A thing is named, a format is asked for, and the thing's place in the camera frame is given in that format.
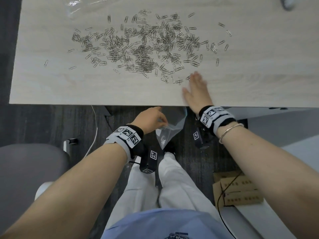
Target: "light wood surface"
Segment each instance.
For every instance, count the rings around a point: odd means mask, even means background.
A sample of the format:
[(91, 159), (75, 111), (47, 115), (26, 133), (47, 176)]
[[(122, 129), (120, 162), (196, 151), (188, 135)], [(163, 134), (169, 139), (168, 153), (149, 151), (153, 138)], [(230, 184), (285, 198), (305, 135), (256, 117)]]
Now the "light wood surface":
[[(217, 55), (205, 45), (195, 52), (204, 56), (197, 70), (208, 80), (215, 104), (319, 107), (319, 0), (301, 0), (291, 12), (284, 11), (279, 0), (120, 0), (75, 20), (66, 16), (61, 0), (23, 0), (10, 103), (185, 105), (181, 88), (188, 86), (185, 78), (195, 70), (190, 64), (173, 74), (184, 79), (181, 85), (166, 84), (160, 75), (155, 77), (155, 70), (149, 79), (123, 68), (118, 75), (113, 69), (120, 62), (108, 60), (107, 66), (93, 68), (85, 60), (87, 53), (71, 40), (75, 28), (81, 34), (88, 27), (92, 32), (111, 26), (120, 30), (126, 15), (124, 27), (137, 28), (131, 19), (141, 9), (152, 11), (146, 17), (149, 24), (158, 21), (156, 13), (178, 13), (183, 26), (197, 27), (193, 33), (200, 41), (226, 40), (226, 52), (225, 44)], [(173, 52), (185, 59), (185, 52)]]

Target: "shirt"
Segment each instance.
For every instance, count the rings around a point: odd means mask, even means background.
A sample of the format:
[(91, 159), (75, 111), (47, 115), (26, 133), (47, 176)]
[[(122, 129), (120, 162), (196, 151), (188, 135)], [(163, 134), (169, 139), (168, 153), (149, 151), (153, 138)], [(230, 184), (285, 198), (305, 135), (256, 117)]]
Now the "shirt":
[(209, 213), (154, 209), (130, 214), (109, 229), (101, 239), (232, 239)]

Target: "brown box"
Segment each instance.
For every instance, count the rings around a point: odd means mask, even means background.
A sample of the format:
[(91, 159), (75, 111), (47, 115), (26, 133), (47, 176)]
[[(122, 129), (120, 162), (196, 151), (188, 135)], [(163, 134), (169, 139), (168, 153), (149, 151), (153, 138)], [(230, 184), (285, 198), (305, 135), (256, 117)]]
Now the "brown box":
[[(215, 199), (215, 206), (222, 191), (233, 181), (240, 171), (214, 173), (215, 183), (213, 184), (213, 193)], [(250, 205), (261, 203), (264, 198), (258, 191), (257, 187), (244, 174), (237, 177), (237, 179), (225, 190), (219, 199), (219, 209), (223, 206), (229, 205)]]

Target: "forearm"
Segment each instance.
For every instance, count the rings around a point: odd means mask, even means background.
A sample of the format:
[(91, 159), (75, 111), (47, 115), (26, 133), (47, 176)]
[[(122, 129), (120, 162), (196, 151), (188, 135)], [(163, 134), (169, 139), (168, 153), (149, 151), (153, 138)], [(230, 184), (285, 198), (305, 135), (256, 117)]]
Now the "forearm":
[(126, 160), (117, 143), (98, 148), (55, 181), (5, 238), (86, 238)]
[[(234, 124), (221, 127), (217, 136)], [(243, 127), (232, 129), (222, 142), (288, 228), (296, 236), (310, 236), (311, 221), (319, 219), (315, 214), (319, 209), (315, 202), (319, 197), (319, 174)]]

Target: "transparent plastic packaging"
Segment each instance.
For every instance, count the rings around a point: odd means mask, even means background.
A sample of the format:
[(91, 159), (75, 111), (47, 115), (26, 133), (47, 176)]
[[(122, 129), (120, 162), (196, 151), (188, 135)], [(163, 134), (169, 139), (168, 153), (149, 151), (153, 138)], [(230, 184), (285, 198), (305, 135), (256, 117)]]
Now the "transparent plastic packaging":
[(162, 113), (166, 116), (168, 126), (156, 129), (156, 137), (162, 149), (168, 142), (184, 128), (187, 116), (186, 107), (163, 106)]
[(119, 0), (62, 0), (62, 3), (66, 7), (67, 16), (75, 19), (117, 1)]

